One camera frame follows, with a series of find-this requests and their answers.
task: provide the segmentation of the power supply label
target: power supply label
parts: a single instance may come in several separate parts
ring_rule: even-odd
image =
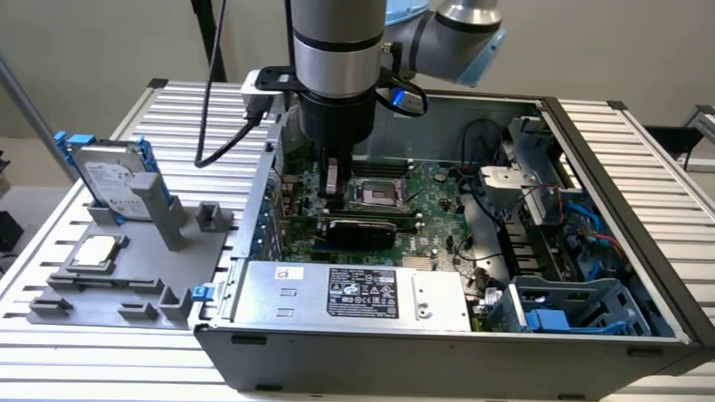
[[[331,268],[327,313],[334,317],[399,318],[395,271]]]

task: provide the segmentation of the hard drive label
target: hard drive label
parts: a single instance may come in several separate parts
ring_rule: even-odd
[[[87,162],[86,169],[110,209],[130,219],[151,219],[142,197],[130,188],[132,171],[120,164],[103,162]]]

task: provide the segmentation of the motherboard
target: motherboard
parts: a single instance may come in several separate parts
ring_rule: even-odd
[[[470,235],[459,203],[462,173],[449,164],[430,162],[403,170],[394,178],[354,176],[340,210],[330,210],[318,196],[316,166],[286,175],[284,261],[410,266],[427,271],[461,271],[463,267],[470,276],[470,261],[455,254]],[[387,246],[375,244],[372,250],[335,247],[323,236],[336,219],[394,225],[395,239]]]

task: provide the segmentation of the cpu socket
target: cpu socket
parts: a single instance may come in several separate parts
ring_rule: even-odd
[[[403,186],[399,180],[356,180],[355,202],[376,207],[401,207],[403,205]]]

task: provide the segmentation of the sticker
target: sticker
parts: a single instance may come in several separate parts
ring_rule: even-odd
[[[276,279],[303,279],[303,267],[302,266],[276,266]]]
[[[334,317],[399,318],[395,271],[331,268],[327,313]]]
[[[130,188],[135,179],[132,171],[122,165],[102,162],[87,162],[86,169],[110,209],[130,219],[151,219],[142,197]]]

